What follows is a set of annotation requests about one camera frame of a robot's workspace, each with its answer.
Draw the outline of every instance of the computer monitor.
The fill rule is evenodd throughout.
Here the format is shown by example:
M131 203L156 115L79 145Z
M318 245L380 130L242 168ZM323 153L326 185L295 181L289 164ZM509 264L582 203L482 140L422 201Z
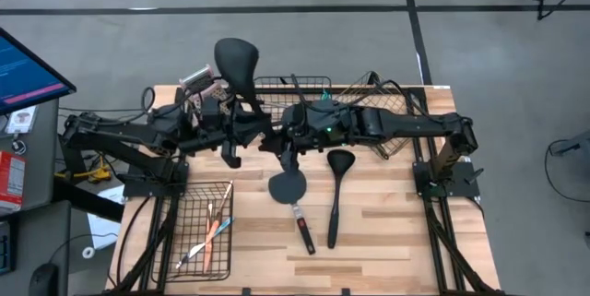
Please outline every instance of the computer monitor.
M0 115L76 92L76 87L0 28Z

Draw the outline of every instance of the gray concrete floor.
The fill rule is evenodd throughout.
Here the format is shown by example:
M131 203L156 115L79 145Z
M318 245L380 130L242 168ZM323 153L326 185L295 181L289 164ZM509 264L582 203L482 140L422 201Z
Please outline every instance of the gray concrete floor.
M419 6L532 5L526 0L416 0ZM403 5L405 0L0 0L0 8ZM571 0L570 4L590 4ZM419 14L434 84L451 85L473 117L490 244L502 287L527 295L586 295L590 207L558 197L543 172L547 144L590 128L586 108L590 12ZM0 17L0 25L71 79L61 104L136 107L145 86L174 83L205 63L222 37L252 41L261 76L323 75L351 83L376 70L420 83L407 13ZM564 192L590 198L584 157L549 162ZM72 235L88 232L74 214ZM81 259L72 250L70 292L104 285L112 248Z

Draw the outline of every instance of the butcher block tabletop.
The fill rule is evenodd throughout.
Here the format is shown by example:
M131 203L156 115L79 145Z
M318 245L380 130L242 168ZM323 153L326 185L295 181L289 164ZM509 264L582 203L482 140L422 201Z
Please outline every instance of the butcher block tabletop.
M448 87L423 88L430 113L454 112ZM154 107L173 103L176 86L154 89ZM442 142L437 138L437 146ZM356 155L356 162L341 186L335 249L326 246L335 190L326 154L308 152L299 157L308 184L299 204L316 247L315 255L307 254L291 207L275 202L268 193L268 179L281 172L272 154L259 152L256 142L247 149L239 148L242 167L236 170L225 164L219 150L189 157L189 181L233 180L230 275L221 281L167 282L166 294L241 294L242 288L252 289L252 294L334 295L342 289L350 289L352 294L437 293L424 206L416 195L412 174L415 156L411 143L389 160L382 160L366 147L345 149ZM142 201L131 198L125 204L110 269L112 277L124 231ZM129 231L121 258L122 277L146 247L154 202L147 202ZM460 251L482 279L498 289L481 212L464 198L449 198L449 205ZM441 247L447 284L453 289L450 258ZM155 283L150 282L149 287L154 288Z

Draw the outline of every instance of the cardboard box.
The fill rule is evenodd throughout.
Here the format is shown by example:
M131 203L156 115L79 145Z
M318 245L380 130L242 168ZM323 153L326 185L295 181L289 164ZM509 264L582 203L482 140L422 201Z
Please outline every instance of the cardboard box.
M0 216L20 210L24 183L25 160L0 151Z

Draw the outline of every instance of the wire basket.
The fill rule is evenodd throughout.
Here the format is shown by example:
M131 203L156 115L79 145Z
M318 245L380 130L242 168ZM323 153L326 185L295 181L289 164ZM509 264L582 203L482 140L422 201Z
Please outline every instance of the wire basket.
M207 205L213 204L216 214L218 205L230 185L229 182L203 182L186 185L184 196L178 204L178 216L174 226L170 260L166 282L198 282L223 280L230 275L231 225L211 241L213 252L210 269L204 273L204 253L201 250L188 263L176 269L176 264L191 248L205 241L207 236ZM159 223L166 219L170 199L163 202ZM233 186L221 210L221 222L233 216ZM162 258L162 246L156 252L151 279L158 281Z
M330 98L332 80L325 76L297 76L297 82L303 89L303 96L307 101L318 101ZM272 115L272 122L280 121L285 108L300 102L295 92L295 86L291 77L257 77L254 79L256 86L256 99L263 101L261 108L263 112Z
M382 87L378 87L382 81L383 79L379 74L370 71L332 99L348 103L365 94L371 93L363 100L357 102L357 105L384 108L396 114L407 114L407 104L404 95L392 84L385 84ZM381 158L388 160L402 149L409 140L410 138L393 138L384 144L371 147L371 149Z

